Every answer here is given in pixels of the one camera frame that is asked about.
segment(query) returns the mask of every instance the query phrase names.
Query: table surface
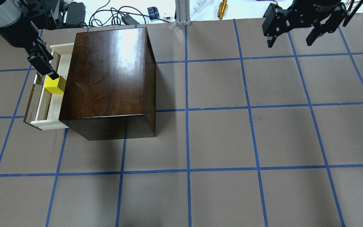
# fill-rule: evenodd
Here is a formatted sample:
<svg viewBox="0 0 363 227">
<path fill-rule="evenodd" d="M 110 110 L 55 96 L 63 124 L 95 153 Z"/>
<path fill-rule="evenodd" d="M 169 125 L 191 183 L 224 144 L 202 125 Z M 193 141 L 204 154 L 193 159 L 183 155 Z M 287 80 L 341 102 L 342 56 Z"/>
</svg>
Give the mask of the table surface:
<svg viewBox="0 0 363 227">
<path fill-rule="evenodd" d="M 363 14 L 312 47 L 262 22 L 140 25 L 157 137 L 115 141 L 24 124 L 35 71 L 0 37 L 0 226 L 363 226 Z"/>
</svg>

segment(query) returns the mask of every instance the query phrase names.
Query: wooden drawer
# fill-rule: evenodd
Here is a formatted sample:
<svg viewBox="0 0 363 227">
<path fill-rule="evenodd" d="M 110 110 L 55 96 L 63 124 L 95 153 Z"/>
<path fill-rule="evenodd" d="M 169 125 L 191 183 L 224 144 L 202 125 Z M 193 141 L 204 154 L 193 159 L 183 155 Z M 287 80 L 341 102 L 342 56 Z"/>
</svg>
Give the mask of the wooden drawer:
<svg viewBox="0 0 363 227">
<path fill-rule="evenodd" d="M 67 79 L 74 43 L 47 46 L 54 57 L 50 61 L 53 69 Z M 63 94 L 52 95 L 44 89 L 46 76 L 35 76 L 32 91 L 23 122 L 39 129 L 50 130 L 68 128 L 59 121 Z"/>
</svg>

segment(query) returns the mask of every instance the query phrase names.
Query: gold cylinder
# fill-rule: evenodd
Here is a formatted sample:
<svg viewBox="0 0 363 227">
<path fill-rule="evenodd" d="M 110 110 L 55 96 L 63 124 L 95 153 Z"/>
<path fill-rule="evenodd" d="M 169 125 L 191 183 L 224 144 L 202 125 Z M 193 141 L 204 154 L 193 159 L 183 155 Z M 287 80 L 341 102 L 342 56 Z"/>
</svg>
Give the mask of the gold cylinder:
<svg viewBox="0 0 363 227">
<path fill-rule="evenodd" d="M 223 0 L 221 4 L 219 4 L 219 10 L 218 10 L 218 19 L 222 19 L 222 17 L 225 15 L 226 10 L 226 2 L 227 0 Z"/>
</svg>

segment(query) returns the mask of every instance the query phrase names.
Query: yellow cube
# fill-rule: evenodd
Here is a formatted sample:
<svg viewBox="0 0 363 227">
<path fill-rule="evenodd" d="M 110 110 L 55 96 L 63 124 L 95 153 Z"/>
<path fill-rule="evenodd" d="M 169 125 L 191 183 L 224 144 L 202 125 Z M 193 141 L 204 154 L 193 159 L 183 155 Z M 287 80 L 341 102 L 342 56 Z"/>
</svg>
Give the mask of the yellow cube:
<svg viewBox="0 0 363 227">
<path fill-rule="evenodd" d="M 46 76 L 46 83 L 44 84 L 44 88 L 49 91 L 51 94 L 63 94 L 65 89 L 66 80 L 60 76 L 59 78 L 53 80 L 49 76 Z"/>
</svg>

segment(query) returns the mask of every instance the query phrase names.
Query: wood grain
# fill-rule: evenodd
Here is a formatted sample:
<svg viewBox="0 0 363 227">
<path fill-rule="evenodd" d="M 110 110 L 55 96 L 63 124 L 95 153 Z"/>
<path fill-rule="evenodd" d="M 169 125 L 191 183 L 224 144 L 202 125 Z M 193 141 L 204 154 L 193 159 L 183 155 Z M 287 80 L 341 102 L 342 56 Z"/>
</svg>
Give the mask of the wood grain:
<svg viewBox="0 0 363 227">
<path fill-rule="evenodd" d="M 78 33 L 59 120 L 89 140 L 155 136 L 146 28 Z"/>
</svg>

